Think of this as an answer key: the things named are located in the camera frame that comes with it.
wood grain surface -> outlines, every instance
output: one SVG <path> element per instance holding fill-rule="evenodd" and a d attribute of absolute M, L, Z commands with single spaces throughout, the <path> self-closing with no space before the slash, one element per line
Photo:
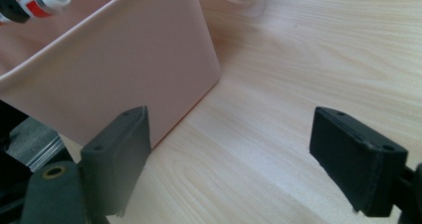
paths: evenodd
<path fill-rule="evenodd" d="M 310 155 L 316 106 L 422 161 L 422 0 L 268 0 L 205 11 L 221 80 L 154 149 L 111 223 L 397 223 L 353 213 Z"/>

black clamp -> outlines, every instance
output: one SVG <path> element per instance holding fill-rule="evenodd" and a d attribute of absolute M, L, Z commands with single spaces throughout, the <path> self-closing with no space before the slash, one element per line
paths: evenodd
<path fill-rule="evenodd" d="M 8 204 L 0 206 L 0 223 L 106 224 L 106 216 L 124 213 L 150 154 L 147 108 L 123 112 L 81 150 L 78 164 L 54 162 L 33 174 L 21 167 L 20 177 L 12 173 L 18 170 L 6 173 L 23 184 L 6 188 Z"/>
<path fill-rule="evenodd" d="M 399 223 L 422 223 L 422 163 L 408 168 L 399 144 L 344 112 L 316 108 L 310 150 L 355 211 L 388 217 L 396 205 Z"/>

pink box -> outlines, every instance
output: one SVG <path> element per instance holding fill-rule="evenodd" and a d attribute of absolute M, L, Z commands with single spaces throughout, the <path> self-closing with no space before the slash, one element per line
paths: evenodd
<path fill-rule="evenodd" d="M 219 79 L 198 0 L 73 0 L 0 38 L 0 99 L 81 145 L 140 106 L 156 145 Z"/>

